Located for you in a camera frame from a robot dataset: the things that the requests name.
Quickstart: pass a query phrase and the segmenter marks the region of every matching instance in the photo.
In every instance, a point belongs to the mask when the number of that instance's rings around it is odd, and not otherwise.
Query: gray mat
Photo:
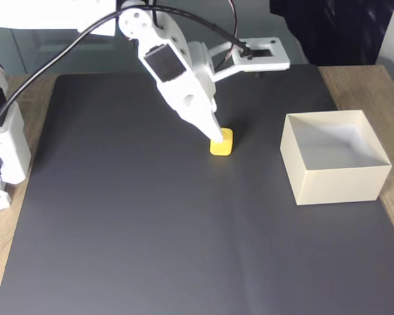
[[[0,315],[394,314],[380,201],[300,206],[286,113],[335,110],[318,70],[217,84],[229,157],[149,75],[56,82],[0,292]]]

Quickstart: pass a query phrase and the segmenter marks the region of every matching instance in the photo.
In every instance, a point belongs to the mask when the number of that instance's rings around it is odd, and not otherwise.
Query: cardboard box
[[[280,151],[298,205],[376,200],[391,170],[361,110],[286,115]]]

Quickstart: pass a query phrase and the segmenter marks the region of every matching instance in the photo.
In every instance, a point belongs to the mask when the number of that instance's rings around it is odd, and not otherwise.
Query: black cable
[[[43,74],[45,71],[47,71],[52,65],[54,65],[56,62],[58,62],[62,57],[64,57],[66,54],[68,54],[74,47],[76,47],[79,42],[85,38],[89,33],[91,33],[93,30],[98,28],[99,26],[103,25],[104,23],[107,23],[107,21],[116,18],[119,16],[122,12],[129,10],[129,9],[142,9],[146,11],[161,11],[161,12],[166,12],[166,13],[171,13],[179,16],[183,16],[185,18],[189,18],[197,23],[200,23],[201,25],[211,29],[212,31],[218,33],[220,36],[225,38],[227,41],[230,41],[232,44],[240,47],[243,50],[243,53],[246,54],[247,56],[252,55],[252,50],[248,48],[245,43],[241,42],[239,39],[235,38],[231,34],[229,34],[227,31],[224,29],[220,28],[216,24],[212,24],[208,22],[207,20],[200,18],[199,16],[196,16],[195,14],[189,13],[187,11],[179,10],[176,8],[172,7],[165,7],[165,6],[154,6],[154,5],[133,5],[131,7],[125,7],[120,10],[117,10],[113,13],[110,13],[103,18],[97,20],[95,23],[90,25],[88,28],[86,28],[83,32],[81,32],[79,35],[76,36],[76,38],[73,40],[71,44],[69,44],[62,52],[60,52],[57,56],[49,60],[46,64],[44,64],[40,69],[38,69],[35,73],[33,73],[15,92],[11,95],[11,97],[4,103],[4,105],[0,108],[0,118],[1,116],[4,115],[6,110],[10,107],[11,104],[17,99],[17,97],[22,93],[32,82],[34,82],[41,74]]]
[[[238,30],[238,17],[236,16],[236,7],[235,7],[234,0],[229,0],[229,4],[232,7],[232,11],[234,13],[235,26],[234,26],[234,33],[233,33],[233,35],[236,37],[236,31]],[[223,57],[222,61],[220,61],[220,63],[218,63],[218,65],[215,67],[215,72],[217,70],[219,70],[220,67],[228,60],[228,58],[230,57],[230,54],[232,53],[233,48],[234,48],[234,45],[231,44],[230,45],[230,49],[226,53],[225,57]]]
[[[156,2],[157,2],[157,0],[153,0],[152,5],[156,6],[157,5]],[[156,11],[155,10],[152,11],[152,15],[153,15],[153,24],[155,24],[155,26],[158,28],[159,27],[159,25],[158,25],[158,17],[156,16]]]

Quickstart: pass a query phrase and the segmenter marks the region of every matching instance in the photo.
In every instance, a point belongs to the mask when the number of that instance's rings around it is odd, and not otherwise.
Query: yellow cube
[[[234,133],[229,128],[221,128],[223,141],[210,141],[210,153],[214,156],[228,156],[232,152]]]

